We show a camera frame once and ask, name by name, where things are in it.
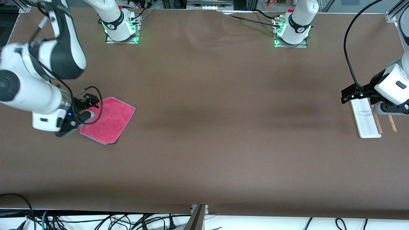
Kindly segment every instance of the wooden stick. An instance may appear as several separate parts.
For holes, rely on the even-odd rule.
[[[376,128],[378,129],[378,133],[383,134],[381,123],[379,122],[378,115],[376,113],[374,113],[374,112],[372,112],[372,114],[373,114],[373,118],[375,119],[375,124],[376,124]]]
[[[392,116],[391,116],[391,115],[388,115],[388,119],[389,119],[389,123],[391,124],[392,131],[393,131],[394,133],[397,132],[396,126],[395,126],[395,122],[393,122]]]

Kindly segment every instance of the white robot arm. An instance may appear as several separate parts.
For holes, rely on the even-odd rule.
[[[125,31],[123,28],[130,28],[124,24],[130,18],[124,18],[126,11],[114,6],[114,0],[104,2],[93,6],[104,17],[102,20],[115,18],[113,21],[117,24],[108,29],[108,35],[118,41],[127,39],[130,36],[129,30]],[[2,49],[0,102],[32,112],[34,128],[65,136],[93,118],[90,112],[80,112],[91,106],[98,107],[99,100],[91,94],[77,99],[70,89],[68,93],[50,83],[51,79],[62,82],[62,79],[78,78],[86,68],[86,60],[66,1],[41,0],[35,5],[42,8],[46,16],[30,41],[9,44]],[[48,18],[54,38],[34,41]]]
[[[311,22],[319,9],[317,0],[300,0],[293,12],[284,14],[285,26],[278,33],[286,43],[301,43],[311,29]]]
[[[409,25],[405,21],[409,12],[406,9],[399,19],[399,28],[409,45]],[[343,104],[353,99],[370,98],[373,112],[378,115],[409,115],[409,52],[375,75],[368,84],[354,83],[341,93]]]

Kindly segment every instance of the pink cloth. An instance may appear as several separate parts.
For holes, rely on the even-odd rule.
[[[101,144],[112,144],[117,141],[136,108],[114,97],[102,101],[101,118],[95,124],[81,126],[80,133]],[[91,107],[88,111],[95,113],[95,117],[90,121],[92,122],[98,117],[100,109]]]

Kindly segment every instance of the white floor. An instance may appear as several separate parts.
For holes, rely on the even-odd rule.
[[[132,222],[137,221],[142,215],[130,215]],[[105,216],[63,216],[61,220],[66,221],[83,221],[104,219]],[[173,218],[176,230],[183,229],[189,217]],[[222,227],[220,230],[303,230],[308,221],[308,218],[297,217],[263,217],[263,216],[214,216],[207,215],[205,218],[204,230],[214,230]],[[23,221],[24,217],[18,218],[0,218],[0,230],[16,229]],[[344,219],[348,230],[362,230],[364,219]],[[68,230],[94,230],[99,221],[89,223],[65,223]],[[110,221],[106,221],[99,230],[107,230]],[[169,220],[165,221],[166,229],[169,227]],[[149,230],[162,230],[163,221],[159,220],[148,225]],[[308,230],[337,230],[335,218],[313,218]],[[379,220],[369,219],[366,230],[408,230],[408,220]],[[32,221],[27,221],[24,230],[34,230]],[[37,230],[41,230],[41,226],[37,225]],[[114,225],[112,230],[126,230],[126,227]]]

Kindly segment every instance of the brown table surface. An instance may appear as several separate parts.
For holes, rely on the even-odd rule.
[[[105,44],[93,9],[72,12],[88,67],[67,83],[137,111],[102,145],[35,130],[29,112],[0,105],[0,192],[35,208],[176,213],[205,203],[218,214],[408,218],[409,119],[395,117],[392,133],[382,117],[382,138],[360,139],[340,101],[352,83],[342,42],[353,15],[318,14],[308,49],[288,49],[274,47],[268,26],[206,10],[154,11],[139,44]],[[11,41],[27,41],[41,18],[21,15]],[[403,54],[396,27],[373,14],[357,21],[348,50],[361,84]]]

